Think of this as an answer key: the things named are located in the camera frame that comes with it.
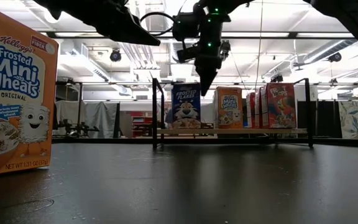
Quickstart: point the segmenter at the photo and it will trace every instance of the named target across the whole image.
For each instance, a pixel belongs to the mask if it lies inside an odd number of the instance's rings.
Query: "floral curtain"
[[[339,102],[342,138],[358,139],[358,101]]]

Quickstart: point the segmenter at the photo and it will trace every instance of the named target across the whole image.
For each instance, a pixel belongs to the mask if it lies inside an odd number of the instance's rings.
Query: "cereal box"
[[[260,97],[260,88],[255,92],[255,126],[253,128],[262,128],[262,98]]]
[[[223,129],[242,127],[242,90],[218,87],[214,94],[215,126]]]
[[[248,128],[255,127],[255,93],[249,93],[247,95],[247,119]]]
[[[57,51],[0,13],[0,173],[50,163]]]
[[[242,127],[248,128],[247,99],[242,99]]]
[[[265,128],[296,128],[295,92],[292,83],[268,83],[261,89]]]
[[[174,84],[172,88],[172,128],[201,128],[200,113],[200,84]]]

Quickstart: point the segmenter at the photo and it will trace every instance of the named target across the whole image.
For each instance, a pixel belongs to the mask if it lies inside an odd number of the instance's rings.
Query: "blue cereal box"
[[[200,84],[174,84],[172,89],[172,128],[201,128],[200,113]]]

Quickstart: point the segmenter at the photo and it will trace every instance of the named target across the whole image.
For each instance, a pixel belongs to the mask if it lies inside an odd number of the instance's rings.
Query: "black table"
[[[358,223],[358,148],[54,144],[0,175],[0,223]]]

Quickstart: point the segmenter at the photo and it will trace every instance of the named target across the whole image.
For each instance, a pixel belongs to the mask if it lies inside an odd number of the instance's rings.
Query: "ceiling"
[[[147,12],[165,11],[167,14],[176,14],[182,7],[184,0],[129,0],[127,7],[133,14],[143,16]],[[187,0],[182,11],[189,11],[194,0]],[[87,26],[78,19],[63,13],[58,22],[51,21],[48,12],[33,1],[27,0],[0,0],[0,11],[9,17],[23,23],[40,32],[94,32],[95,29]],[[302,0],[258,0],[249,7],[239,6],[230,14],[232,22],[225,23],[223,32],[229,34],[235,32],[255,32],[257,36],[264,32],[347,32],[336,19],[327,17],[310,7]],[[161,16],[150,16],[143,26],[150,31],[156,32],[166,29],[170,25]],[[83,44],[89,50],[89,58],[102,68],[111,80],[119,82],[132,82],[140,80],[141,76],[147,76],[150,70],[137,70],[136,64],[145,63],[152,56],[150,66],[153,76],[161,80],[186,80],[194,82],[199,76],[193,66],[176,65],[172,60],[172,39],[162,40],[159,47],[147,47],[146,51],[140,46],[134,46],[139,51],[139,61],[133,62],[122,48],[122,44],[109,39],[59,39],[60,43],[69,45]],[[288,60],[293,55],[307,55],[324,44],[332,41],[329,39],[229,39],[231,54],[223,62],[222,68],[214,82],[258,82],[270,81],[273,73],[269,73],[277,65]],[[109,59],[113,49],[120,49],[122,60],[112,62]],[[303,77],[309,77],[312,82],[328,82],[332,77],[338,78],[340,83],[358,82],[358,42],[340,51],[342,60],[330,63],[326,60],[301,67],[302,70],[292,68],[290,74],[284,76],[285,82],[294,82]],[[71,55],[63,54],[59,57],[58,76],[72,77],[78,81],[101,82],[103,79],[90,72],[84,63]],[[114,91],[114,88],[101,86],[86,87],[85,91]]]

